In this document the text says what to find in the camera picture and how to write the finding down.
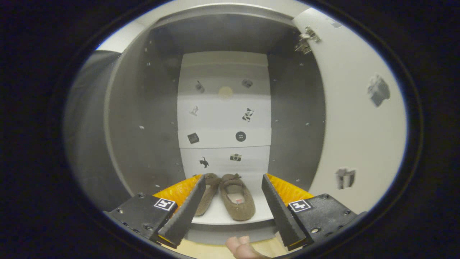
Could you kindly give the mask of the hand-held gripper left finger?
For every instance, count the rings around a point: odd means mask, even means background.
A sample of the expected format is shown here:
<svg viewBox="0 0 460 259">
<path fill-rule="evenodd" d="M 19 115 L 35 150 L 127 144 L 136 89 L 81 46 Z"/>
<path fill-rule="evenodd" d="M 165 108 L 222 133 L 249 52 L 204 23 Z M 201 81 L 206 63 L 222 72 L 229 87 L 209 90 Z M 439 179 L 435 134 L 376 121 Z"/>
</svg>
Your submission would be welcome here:
<svg viewBox="0 0 460 259">
<path fill-rule="evenodd" d="M 142 239 L 175 249 L 187 234 L 205 189 L 204 175 L 194 175 L 156 194 L 138 193 L 105 215 Z"/>
</svg>

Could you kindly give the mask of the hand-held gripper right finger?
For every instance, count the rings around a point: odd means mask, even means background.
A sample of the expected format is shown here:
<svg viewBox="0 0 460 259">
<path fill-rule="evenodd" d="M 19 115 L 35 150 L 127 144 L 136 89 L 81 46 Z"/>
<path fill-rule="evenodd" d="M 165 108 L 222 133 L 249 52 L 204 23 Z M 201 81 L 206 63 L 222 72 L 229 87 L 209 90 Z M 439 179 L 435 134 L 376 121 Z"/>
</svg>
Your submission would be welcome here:
<svg viewBox="0 0 460 259">
<path fill-rule="evenodd" d="M 263 175 L 261 189 L 288 251 L 324 243 L 366 215 L 329 194 L 314 196 L 270 174 Z"/>
</svg>

